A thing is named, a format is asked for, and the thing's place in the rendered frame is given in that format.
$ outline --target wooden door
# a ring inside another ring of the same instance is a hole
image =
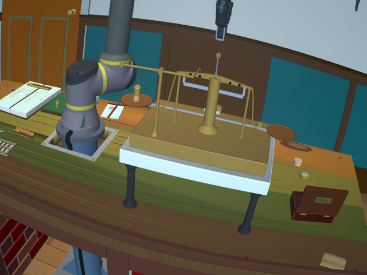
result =
[[[76,61],[80,8],[81,0],[3,0],[1,80],[65,91],[67,68]]]

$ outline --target black table leg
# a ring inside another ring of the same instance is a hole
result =
[[[250,234],[251,232],[251,220],[253,213],[255,212],[255,207],[257,204],[257,200],[260,198],[260,194],[250,193],[251,194],[251,200],[248,205],[245,220],[243,221],[242,225],[239,226],[239,233],[243,235]]]
[[[127,186],[126,186],[126,199],[124,200],[123,203],[126,208],[136,208],[137,203],[134,199],[136,166],[132,166],[129,164],[125,164],[125,166],[127,168]]]

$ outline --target brass platform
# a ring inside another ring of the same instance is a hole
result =
[[[215,121],[218,133],[207,136],[197,127],[204,117],[160,108],[158,137],[152,137],[155,108],[150,108],[130,135],[130,146],[191,162],[202,163],[246,174],[264,176],[267,168],[270,135],[241,125]]]

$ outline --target teal wall panel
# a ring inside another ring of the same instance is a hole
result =
[[[273,57],[261,121],[291,128],[294,142],[332,151],[349,86],[349,80]]]
[[[357,84],[340,153],[351,155],[354,166],[367,169],[367,87]]]
[[[104,52],[106,34],[107,27],[87,26],[83,59],[94,59],[99,62],[99,56]],[[159,68],[161,45],[161,33],[142,32],[140,30],[130,31],[128,52],[138,66]],[[102,95],[100,98],[120,102],[121,96],[127,93],[133,93],[134,86],[139,84],[142,87],[142,93],[150,96],[154,102],[157,91],[158,72],[143,69],[137,70],[135,82],[130,88]]]

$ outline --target door knob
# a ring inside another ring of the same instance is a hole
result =
[[[72,16],[75,13],[76,13],[76,9],[69,10],[68,11],[68,16]]]

